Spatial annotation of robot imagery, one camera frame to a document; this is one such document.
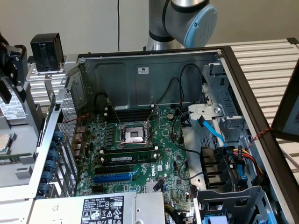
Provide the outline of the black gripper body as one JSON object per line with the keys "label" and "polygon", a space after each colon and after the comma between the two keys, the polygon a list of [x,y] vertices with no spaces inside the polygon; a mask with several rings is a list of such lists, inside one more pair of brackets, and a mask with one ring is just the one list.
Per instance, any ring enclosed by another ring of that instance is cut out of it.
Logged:
{"label": "black gripper body", "polygon": [[6,46],[8,45],[7,40],[0,34],[0,75],[10,76],[11,70],[9,68],[8,51]]}

